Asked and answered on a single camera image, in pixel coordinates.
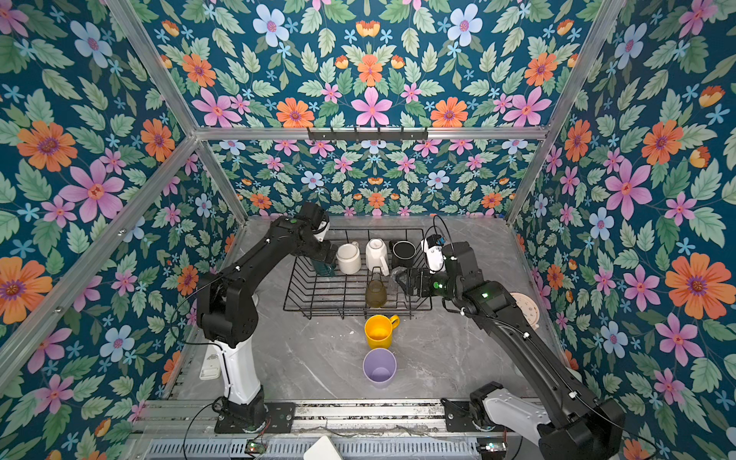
floral wallpaper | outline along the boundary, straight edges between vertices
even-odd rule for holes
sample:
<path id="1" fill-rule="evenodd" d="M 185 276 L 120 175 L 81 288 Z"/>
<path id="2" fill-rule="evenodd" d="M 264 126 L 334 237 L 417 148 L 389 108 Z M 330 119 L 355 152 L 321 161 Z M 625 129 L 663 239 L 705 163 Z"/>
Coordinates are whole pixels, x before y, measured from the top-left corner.
<path id="1" fill-rule="evenodd" d="M 117 459 L 196 321 L 187 296 L 215 272 L 235 231 L 192 155 L 4 390 L 0 458 Z M 42 282 L 43 266 L 26 256 L 0 258 L 3 276 L 13 270 Z"/>
<path id="2" fill-rule="evenodd" d="M 4 342 L 182 133 L 97 1 L 0 1 L 0 108 Z"/>
<path id="3" fill-rule="evenodd" d="M 634 4 L 514 224 L 621 456 L 733 459 L 736 3 Z"/>
<path id="4" fill-rule="evenodd" d="M 547 122 L 600 4 L 154 1 L 146 27 L 202 126 L 522 127 Z"/>
<path id="5" fill-rule="evenodd" d="M 503 217 L 536 141 L 221 141 L 213 144 L 248 213 L 291 213 L 303 200 L 331 213 Z"/>

cup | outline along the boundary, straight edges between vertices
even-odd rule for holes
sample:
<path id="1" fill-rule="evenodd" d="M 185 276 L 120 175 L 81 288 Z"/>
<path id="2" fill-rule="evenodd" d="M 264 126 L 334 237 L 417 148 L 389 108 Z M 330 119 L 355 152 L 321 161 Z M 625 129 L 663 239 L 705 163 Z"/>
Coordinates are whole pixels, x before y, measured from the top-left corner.
<path id="1" fill-rule="evenodd" d="M 396 356 L 385 348 L 370 350 L 363 360 L 363 373 L 376 388 L 386 388 L 396 369 Z"/>
<path id="2" fill-rule="evenodd" d="M 358 273 L 361 269 L 361 251 L 357 241 L 343 244 L 337 249 L 337 265 L 346 275 Z"/>
<path id="3" fill-rule="evenodd" d="M 394 329 L 396 329 L 400 322 L 401 320 L 397 315 L 391 318 L 384 315 L 371 316 L 366 321 L 365 326 L 368 346 L 373 349 L 390 347 Z"/>
<path id="4" fill-rule="evenodd" d="M 391 247 L 391 268 L 395 269 L 399 266 L 411 268 L 414 265 L 414 256 L 417 254 L 417 247 L 410 241 L 390 241 Z"/>
<path id="5" fill-rule="evenodd" d="M 368 241 L 366 245 L 366 265 L 368 272 L 373 273 L 373 269 L 381 269 L 383 276 L 389 276 L 389 249 L 386 243 L 380 238 L 374 238 Z"/>
<path id="6" fill-rule="evenodd" d="M 381 280 L 371 280 L 366 286 L 366 305 L 369 308 L 381 308 L 386 304 L 389 295 Z"/>

upside-down white mug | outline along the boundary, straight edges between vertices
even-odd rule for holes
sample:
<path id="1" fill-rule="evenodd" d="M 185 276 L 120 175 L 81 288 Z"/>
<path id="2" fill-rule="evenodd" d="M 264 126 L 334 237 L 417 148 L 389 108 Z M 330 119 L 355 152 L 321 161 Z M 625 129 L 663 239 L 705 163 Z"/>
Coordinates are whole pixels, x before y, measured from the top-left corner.
<path id="1" fill-rule="evenodd" d="M 382 239 L 374 238 L 366 244 L 366 265 L 368 272 L 373 273 L 373 269 L 378 267 L 381 269 L 383 276 L 389 276 L 389 249 Z"/>
<path id="2" fill-rule="evenodd" d="M 346 275 L 358 273 L 361 269 L 361 250 L 358 242 L 346 243 L 337 249 L 337 266 Z"/>

orange flower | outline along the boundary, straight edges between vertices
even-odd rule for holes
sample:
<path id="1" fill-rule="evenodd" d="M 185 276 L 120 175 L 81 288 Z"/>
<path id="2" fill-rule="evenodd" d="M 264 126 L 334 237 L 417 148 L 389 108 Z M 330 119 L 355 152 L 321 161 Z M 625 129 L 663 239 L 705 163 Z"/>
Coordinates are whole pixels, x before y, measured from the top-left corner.
<path id="1" fill-rule="evenodd" d="M 437 102 L 436 109 L 430 115 L 435 128 L 460 128 L 462 122 L 467 120 L 467 105 L 463 101 L 458 102 L 456 97 L 448 97 L 446 102 Z"/>
<path id="2" fill-rule="evenodd" d="M 174 368 L 177 366 L 181 354 L 182 352 L 180 351 L 174 352 L 174 355 L 171 357 L 171 359 L 167 359 L 166 364 L 163 365 L 163 370 L 165 370 L 166 372 L 161 375 L 161 383 L 163 383 L 164 385 L 169 382 L 171 374 L 174 372 Z"/>
<path id="3" fill-rule="evenodd" d="M 338 56 L 337 59 L 335 59 L 335 67 L 337 68 L 347 68 L 347 56 L 344 54 L 342 56 Z"/>
<path id="4" fill-rule="evenodd" d="M 572 370 L 578 370 L 580 368 L 580 366 L 578 366 L 578 360 L 573 358 L 573 354 L 569 350 L 565 350 L 565 358 L 567 358 L 567 363 L 570 365 Z"/>
<path id="5" fill-rule="evenodd" d="M 269 209 L 271 207 L 271 199 L 262 194 L 251 195 L 250 201 L 252 201 L 258 209 Z"/>
<path id="6" fill-rule="evenodd" d="M 690 164 L 696 168 L 704 168 L 708 166 L 709 162 L 710 153 L 708 152 L 708 147 L 700 146 L 690 154 Z"/>
<path id="7" fill-rule="evenodd" d="M 550 287 L 554 289 L 555 291 L 557 289 L 560 289 L 562 287 L 562 279 L 565 276 L 562 274 L 562 271 L 559 269 L 557 265 L 554 263 L 550 265 L 550 268 L 547 270 L 547 281 L 550 282 Z"/>
<path id="8" fill-rule="evenodd" d="M 207 60 L 201 59 L 198 54 L 192 54 L 191 56 L 185 54 L 182 67 L 184 68 L 184 72 L 188 72 L 189 79 L 197 82 L 199 86 L 206 88 L 215 85 L 217 75 L 212 70 L 212 64 L 207 62 Z"/>
<path id="9" fill-rule="evenodd" d="M 358 64 L 358 75 L 361 81 L 368 86 L 375 86 L 377 82 L 380 82 L 381 71 L 383 70 L 383 64 L 378 62 L 378 58 L 373 54 L 366 54 L 363 56 L 363 62 Z"/>
<path id="10" fill-rule="evenodd" d="M 529 86 L 542 86 L 542 83 L 552 78 L 552 72 L 557 69 L 557 56 L 542 53 L 537 59 L 532 59 L 529 68 L 524 72 L 526 83 Z"/>
<path id="11" fill-rule="evenodd" d="M 570 29 L 573 28 L 573 24 L 575 22 L 571 21 L 570 19 L 565 19 L 563 22 L 559 23 L 557 26 L 557 35 L 564 35 L 570 31 Z"/>
<path id="12" fill-rule="evenodd" d="M 725 95 L 726 91 L 724 91 L 720 86 L 709 86 L 700 93 L 700 99 L 698 99 L 698 101 L 700 102 L 701 107 L 710 107 L 720 101 Z"/>
<path id="13" fill-rule="evenodd" d="M 56 123 L 47 125 L 43 121 L 34 121 L 33 130 L 23 128 L 18 132 L 23 141 L 18 144 L 18 151 L 24 157 L 31 157 L 31 163 L 38 169 L 46 167 L 50 172 L 61 171 L 61 166 L 71 165 L 69 158 L 77 157 L 77 149 L 72 147 L 77 142 L 71 134 Z"/>
<path id="14" fill-rule="evenodd" d="M 179 282 L 177 289 L 181 292 L 181 295 L 189 295 L 194 292 L 194 288 L 197 287 L 197 282 L 199 281 L 197 272 L 198 270 L 192 265 L 184 267 L 182 274 L 177 279 Z"/>
<path id="15" fill-rule="evenodd" d="M 146 152 L 156 161 L 161 163 L 171 155 L 174 150 L 174 139 L 171 138 L 171 130 L 163 126 L 161 120 L 154 118 L 143 122 L 144 131 L 141 131 L 141 140 L 146 142 Z"/>
<path id="16" fill-rule="evenodd" d="M 41 276 L 45 271 L 36 261 L 24 266 L 19 257 L 0 259 L 0 314 L 5 324 L 26 319 L 26 309 L 34 311 L 43 300 L 40 293 L 51 291 L 51 277 Z"/>
<path id="17" fill-rule="evenodd" d="M 172 37 L 179 36 L 179 26 L 169 21 L 168 19 L 161 23 L 163 29 L 166 30 Z"/>
<path id="18" fill-rule="evenodd" d="M 684 134 L 682 128 L 677 126 L 677 121 L 667 120 L 667 124 L 661 121 L 654 125 L 652 132 L 647 132 L 644 136 L 644 144 L 642 156 L 646 158 L 646 162 L 655 165 L 663 165 L 670 160 L 670 155 L 675 155 L 682 143 L 679 142 Z"/>
<path id="19" fill-rule="evenodd" d="M 573 162 L 580 161 L 588 151 L 588 142 L 592 139 L 592 133 L 589 131 L 590 123 L 578 120 L 575 126 L 567 132 L 567 140 L 565 141 L 565 157 Z"/>
<path id="20" fill-rule="evenodd" d="M 293 97 L 287 97 L 286 102 L 279 102 L 276 108 L 279 113 L 276 114 L 278 121 L 283 123 L 285 128 L 311 128 L 314 126 L 314 114 L 311 110 L 307 110 L 306 102 L 299 101 Z"/>
<path id="21" fill-rule="evenodd" d="M 383 198 L 383 195 L 376 193 L 370 196 L 370 198 L 368 199 L 368 204 L 378 209 L 385 204 L 385 200 L 386 198 Z"/>
<path id="22" fill-rule="evenodd" d="M 483 203 L 484 208 L 493 209 L 501 204 L 501 200 L 503 200 L 501 194 L 487 194 L 485 197 L 483 197 L 481 203 Z"/>
<path id="23" fill-rule="evenodd" d="M 711 319 L 726 315 L 726 308 L 736 302 L 736 287 L 722 283 L 731 279 L 723 262 L 710 265 L 710 257 L 694 252 L 690 261 L 681 255 L 672 263 L 674 272 L 667 272 L 665 284 L 671 288 L 670 299 L 675 306 L 685 305 L 685 314 L 703 319 L 703 309 Z"/>
<path id="24" fill-rule="evenodd" d="M 393 67 L 393 68 L 395 68 L 395 69 L 398 70 L 398 69 L 402 68 L 405 65 L 406 65 L 406 63 L 404 62 L 404 58 L 403 57 L 401 57 L 399 55 L 396 55 L 396 56 L 394 56 L 394 57 L 391 58 L 391 67 Z"/>
<path id="25" fill-rule="evenodd" d="M 100 453 L 99 450 L 95 450 L 90 454 L 89 457 L 82 460 L 107 460 L 107 454 L 106 453 Z"/>
<path id="26" fill-rule="evenodd" d="M 377 21 L 360 21 L 355 23 L 355 30 L 361 37 L 375 37 L 381 30 L 381 23 Z"/>
<path id="27" fill-rule="evenodd" d="M 623 456 L 626 460 L 645 460 L 649 458 L 649 452 L 642 449 L 640 442 L 627 439 L 623 442 Z"/>
<path id="28" fill-rule="evenodd" d="M 225 239 L 225 253 L 227 254 L 233 248 L 233 242 L 235 241 L 235 233 L 231 233 Z"/>
<path id="29" fill-rule="evenodd" d="M 107 434 L 107 430 L 110 429 L 110 424 L 110 419 L 102 420 L 99 425 L 97 425 L 97 428 L 95 428 L 94 435 L 98 438 L 103 437 L 105 434 Z"/>

black wire dish rack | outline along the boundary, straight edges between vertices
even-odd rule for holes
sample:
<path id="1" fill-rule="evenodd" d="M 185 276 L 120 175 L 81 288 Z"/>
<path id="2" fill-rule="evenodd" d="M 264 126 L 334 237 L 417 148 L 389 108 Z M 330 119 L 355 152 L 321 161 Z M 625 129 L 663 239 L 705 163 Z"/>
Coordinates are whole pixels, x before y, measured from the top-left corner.
<path id="1" fill-rule="evenodd" d="M 313 316 L 363 316 L 368 318 L 374 314 L 387 316 L 399 315 L 412 318 L 419 311 L 430 311 L 432 299 L 415 296 L 407 296 L 401 288 L 389 282 L 389 276 L 383 276 L 379 268 L 368 271 L 366 267 L 366 245 L 374 238 L 382 239 L 386 245 L 391 240 L 410 241 L 416 248 L 420 248 L 424 239 L 424 230 L 421 228 L 407 227 L 382 227 L 382 228 L 331 228 L 325 239 L 339 247 L 342 244 L 353 241 L 358 242 L 361 252 L 361 269 L 353 275 L 346 275 L 335 267 L 335 275 L 332 277 L 319 276 L 307 257 L 297 257 L 294 260 L 294 268 L 291 270 L 289 287 L 286 290 L 286 298 L 283 303 L 284 311 L 299 311 L 307 318 Z M 389 250 L 388 264 L 391 266 L 392 254 Z M 414 267 L 426 266 L 424 252 L 417 250 L 414 255 Z M 386 304 L 381 308 L 370 308 L 366 305 L 366 286 L 371 280 L 383 281 L 387 286 Z"/>

